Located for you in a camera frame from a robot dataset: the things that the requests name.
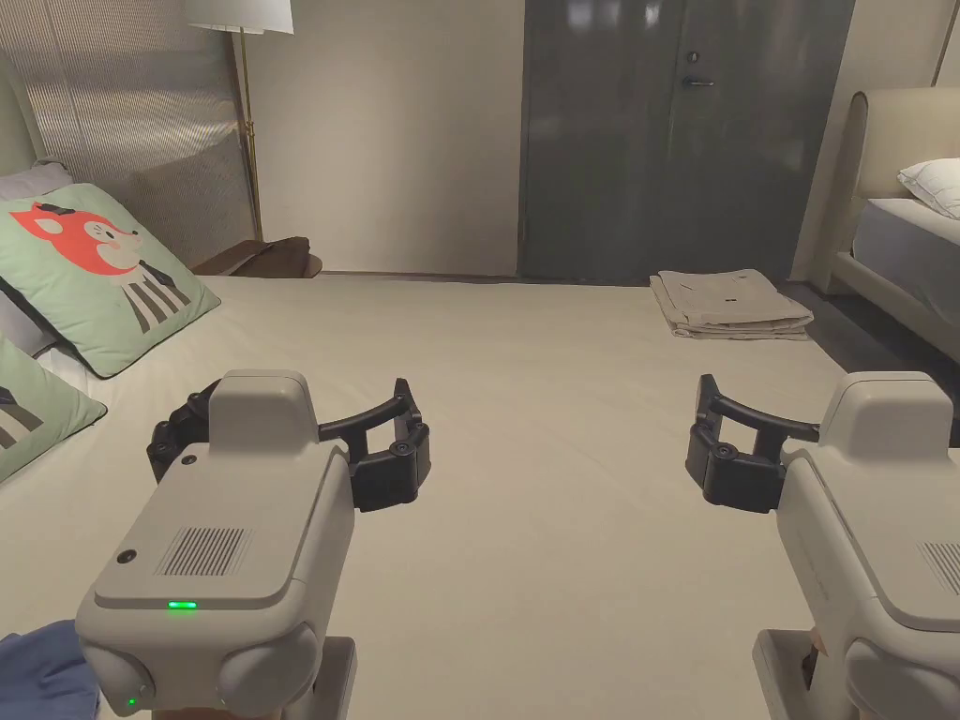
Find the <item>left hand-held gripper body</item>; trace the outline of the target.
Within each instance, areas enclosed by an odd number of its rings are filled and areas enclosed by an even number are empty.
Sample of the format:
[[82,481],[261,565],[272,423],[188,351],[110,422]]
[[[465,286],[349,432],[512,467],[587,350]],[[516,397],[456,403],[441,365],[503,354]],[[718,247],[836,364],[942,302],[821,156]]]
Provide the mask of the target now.
[[345,718],[357,650],[328,625],[354,520],[346,447],[320,440],[305,376],[227,373],[208,440],[174,458],[78,609],[105,703]]

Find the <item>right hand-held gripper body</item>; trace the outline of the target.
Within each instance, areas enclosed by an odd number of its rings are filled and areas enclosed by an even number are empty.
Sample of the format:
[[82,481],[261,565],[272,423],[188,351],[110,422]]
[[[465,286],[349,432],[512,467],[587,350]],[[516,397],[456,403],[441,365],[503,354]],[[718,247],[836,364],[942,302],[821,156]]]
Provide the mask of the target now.
[[791,441],[776,525],[825,644],[812,688],[804,631],[761,631],[773,719],[959,715],[959,464],[953,405],[919,372],[851,373],[817,442]]

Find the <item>person's right hand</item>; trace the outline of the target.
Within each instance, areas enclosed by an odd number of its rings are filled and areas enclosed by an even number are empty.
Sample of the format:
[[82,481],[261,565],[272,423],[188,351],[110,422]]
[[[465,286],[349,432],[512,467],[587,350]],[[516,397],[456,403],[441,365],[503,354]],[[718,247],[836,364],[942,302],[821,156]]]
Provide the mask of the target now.
[[807,691],[812,688],[819,657],[826,654],[825,644],[816,627],[809,631],[809,642],[809,650],[801,663],[802,679]]

